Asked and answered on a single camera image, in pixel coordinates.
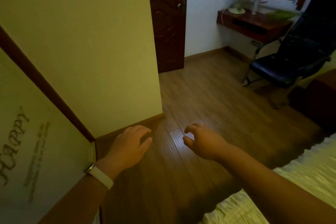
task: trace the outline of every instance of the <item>chair backrest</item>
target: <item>chair backrest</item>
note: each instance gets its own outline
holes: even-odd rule
[[[311,0],[278,53],[299,66],[306,66],[330,56],[335,49],[336,0]]]

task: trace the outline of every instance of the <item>wall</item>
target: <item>wall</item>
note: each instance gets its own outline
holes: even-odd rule
[[[303,11],[307,8],[308,4],[309,4],[310,0],[306,0],[304,6],[303,6]],[[230,31],[230,43],[229,46],[232,47],[233,49],[243,53],[244,55],[248,56],[249,58],[252,58],[254,55],[254,52],[256,50],[256,47],[254,47],[253,45],[251,45],[251,38],[244,36],[240,33],[237,33],[236,31],[231,30]],[[275,53],[278,51],[278,48],[280,46],[279,42],[273,42],[267,46],[265,46],[261,51],[260,54],[258,55],[258,57],[263,57],[272,53]],[[311,78],[307,78],[305,81],[301,82],[302,85],[307,85],[307,82],[310,81],[313,77],[327,72],[331,69],[336,68],[336,52],[333,53],[333,55],[331,56],[332,61],[331,62],[327,62],[324,67],[314,76],[312,76]]]
[[[94,137],[162,113],[149,0],[0,0],[0,24]]]
[[[83,177],[94,144],[2,49],[0,82],[1,223],[35,224]]]
[[[216,19],[217,11],[230,5],[230,0],[187,0],[185,56],[228,46],[229,30]]]

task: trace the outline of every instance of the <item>watch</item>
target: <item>watch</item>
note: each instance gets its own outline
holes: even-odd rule
[[[97,178],[102,184],[107,187],[108,190],[113,186],[113,181],[111,180],[111,178],[104,174],[102,171],[100,171],[94,163],[91,163],[90,166],[84,170],[84,172]]]

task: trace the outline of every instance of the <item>white watch band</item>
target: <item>white watch band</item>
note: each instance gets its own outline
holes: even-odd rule
[[[97,178],[99,181],[101,181],[102,184],[104,184],[107,189],[109,190],[113,186],[113,181],[108,177],[106,174],[104,174],[102,171],[99,170],[98,167],[93,167],[89,174]]]

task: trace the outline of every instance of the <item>watch face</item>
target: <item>watch face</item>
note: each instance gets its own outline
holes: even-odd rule
[[[93,168],[93,163],[91,162],[90,165],[88,165],[88,166],[84,169],[84,172],[88,174],[88,173],[91,171],[92,168]]]

